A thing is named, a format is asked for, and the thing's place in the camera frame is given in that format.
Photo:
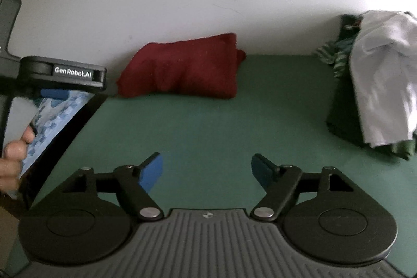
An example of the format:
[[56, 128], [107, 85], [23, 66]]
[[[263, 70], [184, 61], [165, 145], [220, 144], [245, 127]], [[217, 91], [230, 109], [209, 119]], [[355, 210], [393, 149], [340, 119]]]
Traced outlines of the person's left hand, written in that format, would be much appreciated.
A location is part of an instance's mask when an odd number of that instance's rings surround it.
[[20, 140], [11, 141], [4, 148], [1, 158], [1, 193], [18, 190], [20, 186], [19, 175], [22, 171], [23, 160], [27, 157], [28, 145], [35, 139], [31, 126], [24, 131]]

